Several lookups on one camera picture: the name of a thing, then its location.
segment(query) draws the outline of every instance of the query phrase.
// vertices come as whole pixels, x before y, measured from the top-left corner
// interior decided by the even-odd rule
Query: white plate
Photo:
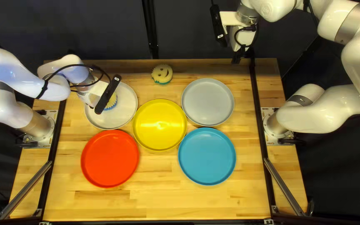
[[[126,125],[133,118],[137,111],[138,100],[133,89],[120,82],[115,92],[118,100],[113,109],[104,110],[100,115],[94,113],[88,105],[85,105],[84,111],[88,121],[97,128],[103,130],[113,130]]]
[[[216,126],[226,121],[234,108],[234,97],[222,82],[202,78],[183,91],[181,105],[187,117],[202,126]]]

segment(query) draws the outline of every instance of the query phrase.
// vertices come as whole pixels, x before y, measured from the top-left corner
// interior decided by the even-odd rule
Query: black backdrop
[[[239,4],[239,0],[214,2],[223,11],[234,11]],[[213,37],[209,7],[208,0],[155,1],[161,59],[233,56],[229,47],[221,48]],[[256,56],[277,58],[284,76],[316,36],[310,15],[300,10],[275,23],[261,20]],[[140,0],[0,0],[0,44],[32,72],[43,60],[67,52],[82,59],[150,57]],[[340,45],[321,40],[308,61],[284,77],[286,96],[309,82],[324,88],[350,83],[340,51]],[[29,98],[18,99],[32,104]],[[9,197],[20,156],[20,149],[12,147],[15,132],[0,124],[0,201]],[[316,202],[315,212],[360,215],[360,116],[334,133],[300,137],[309,143],[299,146],[298,153],[307,194]],[[1,144],[1,139],[8,144]]]

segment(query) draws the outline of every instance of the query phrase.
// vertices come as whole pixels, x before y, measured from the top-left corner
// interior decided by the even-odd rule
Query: wood grain
[[[230,59],[207,60],[85,60],[113,75],[122,75],[138,96],[138,106],[153,99],[168,99],[181,105],[184,88],[193,80],[209,77],[222,81],[235,99],[233,115],[216,126],[233,142],[237,163],[233,174],[222,184],[205,187],[190,181],[177,161],[177,147],[166,152],[149,151],[139,145],[140,163],[124,184],[102,189],[90,184],[80,168],[80,156],[87,141],[102,130],[92,126],[84,115],[84,104],[74,93],[67,100],[58,152],[48,193],[44,220],[183,220],[183,219],[262,219],[270,217],[263,165],[248,74],[249,60],[231,65]],[[155,84],[150,72],[157,64],[172,65],[174,78],[168,85]],[[257,81],[262,106],[284,102],[275,59],[257,60]],[[35,109],[58,103],[36,100]],[[188,132],[199,125],[188,121]],[[132,135],[131,122],[121,130]],[[306,196],[295,147],[268,148],[270,159],[306,206]],[[22,152],[12,197],[45,163],[48,151]],[[31,215],[37,207],[40,183],[23,200],[11,217]],[[276,201],[282,202],[277,191]]]

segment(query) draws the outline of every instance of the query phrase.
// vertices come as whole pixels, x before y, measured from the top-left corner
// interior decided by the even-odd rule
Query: plate
[[[116,187],[126,182],[137,168],[137,143],[126,132],[106,130],[93,136],[83,149],[81,169],[97,187]]]
[[[100,115],[94,113],[88,105],[84,106],[84,112],[88,121],[95,127],[103,130],[112,130],[126,125],[137,111],[138,100],[133,89],[120,82],[116,88],[118,100],[114,108],[104,110]]]
[[[197,184],[217,185],[225,181],[236,165],[233,143],[222,132],[203,127],[191,131],[179,146],[182,171]]]
[[[174,148],[187,132],[187,118],[174,102],[155,99],[142,105],[133,118],[134,138],[152,151]]]
[[[183,91],[182,108],[187,117],[202,126],[216,126],[226,121],[234,108],[234,97],[222,82],[202,78]]]

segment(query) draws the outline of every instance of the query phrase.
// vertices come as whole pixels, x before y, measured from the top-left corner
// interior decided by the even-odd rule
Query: gray plate
[[[187,117],[202,126],[216,126],[226,121],[234,109],[234,97],[222,82],[202,78],[183,91],[181,105]]]

